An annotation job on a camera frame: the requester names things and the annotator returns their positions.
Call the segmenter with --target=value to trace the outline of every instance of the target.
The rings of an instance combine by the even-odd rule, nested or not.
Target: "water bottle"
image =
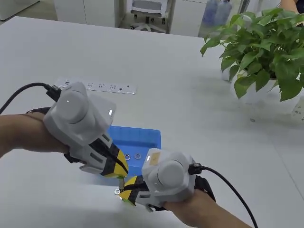
[[[218,4],[218,10],[214,17],[214,25],[225,25],[230,15],[232,5],[230,0],[221,0]]]
[[[204,16],[203,16],[203,23],[209,26],[214,25],[214,17],[218,9],[218,0],[209,0],[207,2]]]

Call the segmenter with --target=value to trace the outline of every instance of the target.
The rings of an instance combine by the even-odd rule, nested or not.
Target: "black cable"
[[[217,175],[218,177],[220,177],[231,189],[232,191],[236,194],[236,196],[239,198],[239,200],[242,202],[242,204],[244,205],[244,207],[246,208],[251,220],[252,220],[252,223],[254,225],[255,228],[258,228],[257,227],[257,222],[256,222],[256,219],[255,217],[253,216],[249,206],[246,204],[246,202],[244,201],[244,199],[241,197],[241,195],[238,193],[238,191],[233,187],[233,185],[222,175],[220,174],[219,172],[215,171],[214,169],[212,168],[209,168],[207,166],[201,166],[200,167],[201,170],[208,170],[212,173],[214,173],[215,175]]]
[[[0,109],[0,115],[9,106],[9,104],[15,99],[16,96],[18,96],[24,90],[31,88],[31,87],[35,87],[35,86],[42,86],[42,87],[46,88],[47,90],[52,89],[52,87],[50,85],[45,84],[45,83],[40,83],[40,82],[35,82],[35,83],[30,83],[28,85],[25,85],[25,86],[21,87],[20,89],[18,89],[16,92],[14,92],[14,94],[7,100],[7,102],[5,102],[5,104]]]

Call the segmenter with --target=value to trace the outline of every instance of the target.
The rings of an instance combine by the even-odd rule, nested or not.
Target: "office chair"
[[[162,24],[166,23],[166,10],[168,6],[168,0],[127,0],[127,11],[134,14],[134,18],[137,18],[137,14],[143,14],[146,16],[145,23],[134,23],[131,25],[131,29],[144,30],[151,32],[152,29],[166,33],[167,31],[161,29],[155,25],[150,24],[154,21],[154,18],[161,18]]]

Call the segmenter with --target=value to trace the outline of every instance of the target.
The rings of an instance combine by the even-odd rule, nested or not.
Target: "cabinet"
[[[83,0],[54,0],[59,21],[86,24]]]
[[[124,0],[54,0],[58,20],[118,27],[125,10]]]
[[[171,9],[170,34],[197,37],[207,0],[174,0]]]

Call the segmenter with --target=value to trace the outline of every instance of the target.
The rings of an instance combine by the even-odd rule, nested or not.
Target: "washer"
[[[130,160],[130,159],[131,159],[130,155],[129,155],[129,154],[127,154],[127,153],[124,155],[124,158],[125,158],[125,160],[126,160],[126,161],[128,161],[128,160]]]
[[[141,159],[141,158],[142,158],[142,156],[141,156],[141,154],[140,154],[140,153],[137,153],[137,154],[135,154],[135,155],[134,155],[134,158],[139,160],[139,159]]]
[[[115,190],[114,190],[114,194],[115,194],[116,196],[118,196],[118,195],[120,194],[120,190],[119,190],[119,189],[115,189]]]

